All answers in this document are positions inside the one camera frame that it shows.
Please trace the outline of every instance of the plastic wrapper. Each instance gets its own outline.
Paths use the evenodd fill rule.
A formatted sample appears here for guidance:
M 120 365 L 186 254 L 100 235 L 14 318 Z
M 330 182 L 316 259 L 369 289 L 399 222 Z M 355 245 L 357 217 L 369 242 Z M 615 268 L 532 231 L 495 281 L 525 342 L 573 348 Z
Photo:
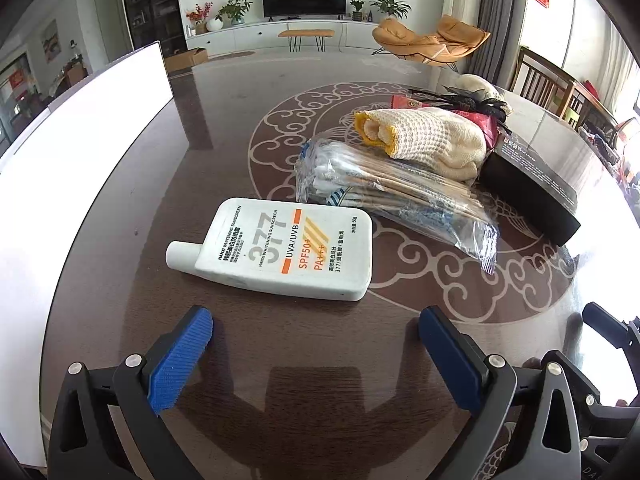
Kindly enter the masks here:
M 494 273 L 497 225 L 468 187 L 431 171 L 315 138 L 296 163 L 296 200 L 369 210 L 456 246 Z

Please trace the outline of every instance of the rectangular cardboard box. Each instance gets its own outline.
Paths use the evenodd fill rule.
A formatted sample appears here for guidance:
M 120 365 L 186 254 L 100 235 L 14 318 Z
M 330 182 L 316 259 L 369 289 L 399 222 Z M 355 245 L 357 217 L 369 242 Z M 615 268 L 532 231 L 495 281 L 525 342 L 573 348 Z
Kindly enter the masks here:
M 189 68 L 196 66 L 200 63 L 204 63 L 209 60 L 206 48 L 194 48 L 187 50 L 187 52 L 181 52 L 175 54 L 175 56 L 169 56 L 164 58 L 164 67 L 167 73 L 175 72 L 176 70 L 182 70 L 183 68 Z
M 479 180 L 558 246 L 580 227 L 575 219 L 575 190 L 515 134 L 500 134 Z

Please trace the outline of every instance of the gray curtain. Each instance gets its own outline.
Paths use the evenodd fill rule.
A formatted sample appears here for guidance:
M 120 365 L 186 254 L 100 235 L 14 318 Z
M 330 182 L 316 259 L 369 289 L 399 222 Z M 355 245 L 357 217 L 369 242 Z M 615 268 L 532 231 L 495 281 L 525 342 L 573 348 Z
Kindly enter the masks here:
M 468 72 L 498 86 L 508 85 L 513 71 L 527 0 L 481 0 L 478 27 L 491 33 L 474 52 Z

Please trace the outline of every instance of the silver screw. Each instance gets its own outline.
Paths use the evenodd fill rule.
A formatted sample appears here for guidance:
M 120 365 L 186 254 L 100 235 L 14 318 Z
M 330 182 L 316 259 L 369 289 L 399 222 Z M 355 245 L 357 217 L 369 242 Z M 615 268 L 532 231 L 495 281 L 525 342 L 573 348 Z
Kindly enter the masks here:
M 142 357 L 140 357 L 138 354 L 131 354 L 129 357 L 127 357 L 127 359 L 124 361 L 124 364 L 126 364 L 129 368 L 135 368 L 136 366 L 138 366 L 140 363 L 142 362 Z
M 69 365 L 69 373 L 71 375 L 77 374 L 80 370 L 82 370 L 82 363 L 71 363 Z
M 494 368 L 502 368 L 504 366 L 504 357 L 492 354 L 489 356 L 489 364 Z
M 562 373 L 562 367 L 558 363 L 549 363 L 546 366 L 546 369 L 549 370 L 553 375 L 560 375 Z

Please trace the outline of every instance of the red flowers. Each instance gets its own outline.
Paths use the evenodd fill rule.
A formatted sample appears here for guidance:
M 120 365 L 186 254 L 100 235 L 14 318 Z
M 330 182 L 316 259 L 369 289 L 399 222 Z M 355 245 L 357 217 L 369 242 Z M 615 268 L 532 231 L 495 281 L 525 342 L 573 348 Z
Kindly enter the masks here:
M 206 2 L 203 9 L 200 4 L 196 4 L 196 10 L 187 12 L 187 18 L 196 24 L 203 23 L 207 19 L 212 5 L 213 2 Z

